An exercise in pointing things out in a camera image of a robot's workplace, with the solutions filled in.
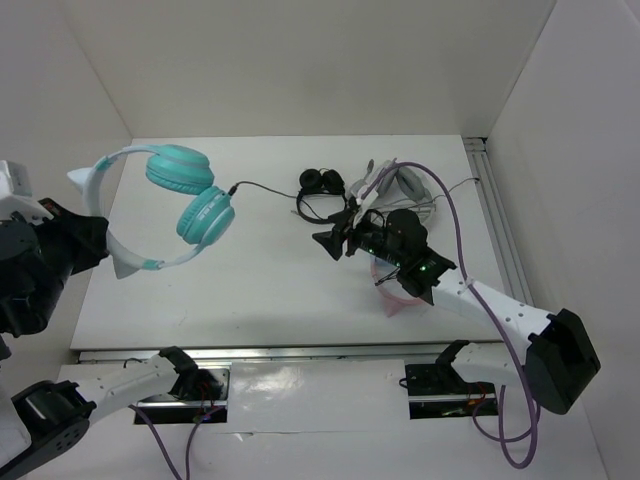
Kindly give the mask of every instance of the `cable clip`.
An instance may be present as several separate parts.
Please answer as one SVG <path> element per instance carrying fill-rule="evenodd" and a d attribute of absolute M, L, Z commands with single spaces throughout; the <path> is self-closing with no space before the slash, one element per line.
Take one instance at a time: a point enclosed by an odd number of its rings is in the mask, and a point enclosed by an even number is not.
<path fill-rule="evenodd" d="M 460 293 L 466 292 L 469 289 L 469 287 L 475 283 L 475 281 L 476 281 L 475 278 L 467 277 L 467 279 L 464 281 L 464 287 L 461 288 Z"/>

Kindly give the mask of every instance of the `headphones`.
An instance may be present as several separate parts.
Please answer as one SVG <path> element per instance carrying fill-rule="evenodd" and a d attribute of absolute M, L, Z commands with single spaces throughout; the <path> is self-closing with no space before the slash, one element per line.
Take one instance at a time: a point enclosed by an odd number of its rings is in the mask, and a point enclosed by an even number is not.
<path fill-rule="evenodd" d="M 374 161 L 369 160 L 365 176 L 360 180 L 355 181 L 349 187 L 347 198 L 358 198 L 358 194 L 363 189 L 363 187 L 375 181 L 374 177 L 377 174 L 382 174 L 380 172 L 384 172 L 389 166 L 391 166 L 392 163 L 394 163 L 394 161 L 388 160 L 374 172 Z M 430 216 L 436 209 L 435 203 L 433 202 L 433 195 L 424 185 L 420 177 L 418 177 L 418 175 L 416 175 L 410 167 L 400 167 L 386 174 L 380 181 L 380 183 L 378 183 L 378 186 L 375 188 L 377 198 L 382 199 L 389 192 L 389 190 L 391 189 L 391 184 L 394 180 L 400 187 L 400 190 L 402 190 L 402 193 L 404 193 L 409 200 L 411 200 L 415 204 L 427 205 L 424 207 L 427 213 L 426 219 L 430 218 Z"/>
<path fill-rule="evenodd" d="M 335 170 L 320 170 L 310 168 L 300 175 L 300 192 L 296 197 L 296 210 L 298 215 L 309 223 L 315 225 L 327 225 L 333 223 L 329 218 L 313 218 L 305 214 L 300 208 L 304 197 L 308 195 L 333 195 L 340 196 L 344 200 L 344 208 L 347 208 L 347 198 L 345 197 L 344 180 Z"/>
<path fill-rule="evenodd" d="M 153 260 L 125 248 L 107 231 L 107 249 L 113 256 L 116 277 L 124 278 L 138 270 L 160 270 L 186 263 L 212 245 L 235 218 L 231 197 L 213 185 L 215 176 L 209 159 L 202 153 L 178 145 L 136 145 L 101 158 L 92 168 L 69 172 L 67 176 L 82 193 L 85 208 L 92 216 L 104 216 L 100 208 L 100 185 L 109 168 L 118 160 L 137 152 L 152 155 L 145 175 L 155 185 L 172 192 L 196 197 L 178 219 L 176 232 L 195 248 L 174 260 Z"/>

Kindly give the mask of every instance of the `headphone ear cup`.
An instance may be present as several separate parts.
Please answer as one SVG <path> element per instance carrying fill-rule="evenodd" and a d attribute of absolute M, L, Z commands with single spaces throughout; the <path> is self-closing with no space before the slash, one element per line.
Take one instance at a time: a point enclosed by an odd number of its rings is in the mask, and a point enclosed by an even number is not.
<path fill-rule="evenodd" d="M 380 181 L 380 183 L 378 184 L 378 196 L 379 197 L 384 197 L 387 192 L 389 191 L 389 188 L 391 188 L 391 183 L 393 182 L 393 179 L 396 177 L 396 172 L 395 170 L 392 172 L 389 172 L 387 175 L 385 175 L 385 177 Z"/>
<path fill-rule="evenodd" d="M 322 174 L 315 168 L 310 168 L 300 174 L 300 188 L 302 190 L 320 190 L 322 182 Z"/>
<path fill-rule="evenodd" d="M 322 174 L 322 184 L 327 192 L 332 195 L 342 195 L 344 193 L 344 180 L 335 170 L 327 170 Z"/>
<path fill-rule="evenodd" d="M 202 153 L 178 145 L 158 145 L 158 153 L 147 160 L 146 177 L 172 192 L 199 195 L 213 185 L 209 159 Z"/>
<path fill-rule="evenodd" d="M 189 204 L 178 220 L 176 232 L 189 245 L 213 244 L 235 218 L 231 197 L 218 187 L 210 187 Z"/>
<path fill-rule="evenodd" d="M 415 173 L 413 173 L 408 167 L 400 167 L 396 174 L 396 180 L 400 186 L 400 190 L 409 199 L 416 203 L 420 203 L 425 197 L 425 188 L 422 184 L 422 180 Z"/>

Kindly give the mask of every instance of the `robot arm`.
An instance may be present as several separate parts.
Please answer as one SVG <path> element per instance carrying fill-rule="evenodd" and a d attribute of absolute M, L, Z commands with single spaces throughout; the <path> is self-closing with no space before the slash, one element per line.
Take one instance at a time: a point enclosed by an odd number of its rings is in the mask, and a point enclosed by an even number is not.
<path fill-rule="evenodd" d="M 189 389 L 195 362 L 177 347 L 148 361 L 79 382 L 40 382 L 0 398 L 0 479 L 13 480 L 75 446 L 91 424 L 158 393 Z"/>
<path fill-rule="evenodd" d="M 554 315 L 481 282 L 465 280 L 453 262 L 429 248 L 427 230 L 410 210 L 391 212 L 382 225 L 375 222 L 377 218 L 360 215 L 354 202 L 350 209 L 333 216 L 335 225 L 330 232 L 316 233 L 313 238 L 335 260 L 342 257 L 346 243 L 346 256 L 360 249 L 395 265 L 395 278 L 410 295 L 493 329 L 487 309 L 470 291 L 473 285 L 514 346 L 533 399 L 553 413 L 567 413 L 600 370 L 581 319 L 564 309 Z M 439 363 L 450 364 L 468 383 L 520 384 L 504 345 L 457 341 L 443 352 Z"/>
<path fill-rule="evenodd" d="M 29 175 L 23 165 L 0 160 L 0 221 L 20 212 L 30 220 L 51 218 L 40 203 L 31 198 Z"/>

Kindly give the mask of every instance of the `white tabletop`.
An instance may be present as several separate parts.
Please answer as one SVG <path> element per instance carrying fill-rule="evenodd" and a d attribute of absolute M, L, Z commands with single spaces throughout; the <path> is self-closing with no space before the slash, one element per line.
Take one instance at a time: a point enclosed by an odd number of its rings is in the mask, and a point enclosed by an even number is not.
<path fill-rule="evenodd" d="M 432 168 L 449 186 L 471 177 L 458 136 L 345 136 L 137 139 L 175 143 L 204 152 L 216 184 L 240 180 L 295 194 L 306 168 L 335 168 L 347 183 L 369 159 L 397 157 Z M 118 238 L 133 251 L 173 258 L 188 247 L 175 234 L 192 197 L 152 185 L 145 161 L 131 157 L 111 210 Z M 433 181 L 427 185 L 438 194 Z M 465 259 L 478 280 L 504 291 L 478 191 L 467 182 L 453 192 Z M 319 213 L 339 199 L 312 200 Z M 233 198 L 237 218 L 213 247 L 192 262 L 116 280 L 112 263 L 94 269 L 72 348 L 123 349 L 274 346 L 492 340 L 497 334 L 428 305 L 392 317 L 370 275 L 364 252 L 334 262 L 311 239 L 328 230 L 291 213 L 294 201 L 244 185 Z M 457 263 L 451 214 L 437 201 L 429 245 Z"/>

